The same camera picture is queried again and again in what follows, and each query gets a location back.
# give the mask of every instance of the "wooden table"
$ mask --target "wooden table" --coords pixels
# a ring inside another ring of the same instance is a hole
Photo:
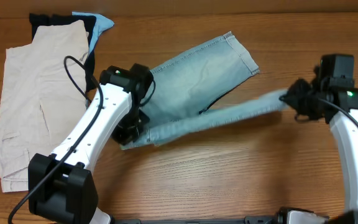
[[[214,107],[235,105],[313,78],[323,54],[355,56],[358,13],[113,17],[96,47],[94,74],[110,65],[150,67],[231,30],[261,73]],[[0,97],[5,49],[29,44],[27,19],[0,20]],[[162,147],[121,151],[109,140],[96,166],[99,207],[116,218],[240,218],[286,205],[330,216],[344,208],[339,154],[324,121],[298,124],[285,110],[190,134]],[[24,193],[3,194],[0,223]],[[16,223],[50,223],[27,204]]]

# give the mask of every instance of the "black cloth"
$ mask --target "black cloth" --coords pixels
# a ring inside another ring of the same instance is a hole
[[[88,44],[91,42],[93,35],[93,27],[96,22],[96,17],[94,16],[59,16],[52,15],[51,17],[47,15],[36,15],[30,13],[29,20],[31,23],[31,33],[32,39],[34,39],[35,33],[37,33],[38,26],[62,26],[72,24],[78,20],[84,22],[85,30],[88,32]],[[86,92],[96,88],[92,82],[92,75],[94,72],[94,52],[90,52],[88,58],[86,59],[85,66],[85,81],[86,81]]]

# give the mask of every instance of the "wooden surface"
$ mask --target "wooden surface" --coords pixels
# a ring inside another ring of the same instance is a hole
[[[71,15],[72,11],[110,16],[358,12],[358,0],[0,0],[0,18],[27,18],[30,12]]]
[[[157,66],[231,30],[261,73],[216,108],[286,88],[298,77],[310,80],[322,54],[335,52],[355,56],[358,87],[358,13],[112,19],[116,25],[96,47],[97,77],[110,65]],[[5,49],[29,44],[30,37],[27,19],[0,20],[0,97]],[[120,151],[109,140],[94,173],[99,207],[117,218],[144,220],[240,218],[273,214],[284,205],[338,215],[344,187],[329,127],[323,121],[298,124],[294,114],[272,113],[162,147]],[[3,194],[0,187],[0,223],[23,196]],[[16,223],[36,220],[42,219],[27,207],[16,216]]]

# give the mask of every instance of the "beige pants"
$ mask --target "beige pants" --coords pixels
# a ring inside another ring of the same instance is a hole
[[[83,21],[40,26],[33,42],[6,50],[0,105],[0,178],[3,192],[27,190],[27,166],[35,153],[49,155],[84,114],[85,99],[67,77],[67,55],[88,56]],[[85,90],[85,71],[68,69]]]

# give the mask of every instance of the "blue cloth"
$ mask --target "blue cloth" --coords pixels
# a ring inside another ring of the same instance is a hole
[[[151,70],[156,89],[141,110],[150,118],[135,142],[122,149],[161,145],[188,133],[234,123],[286,108],[277,90],[236,106],[209,107],[233,88],[258,74],[259,68],[231,32],[193,47]],[[153,90],[151,86],[145,96]]]
[[[73,16],[94,16],[96,23],[93,27],[93,35],[89,43],[89,52],[92,52],[99,36],[105,31],[113,27],[114,22],[100,14],[87,13],[87,12],[72,12]]]

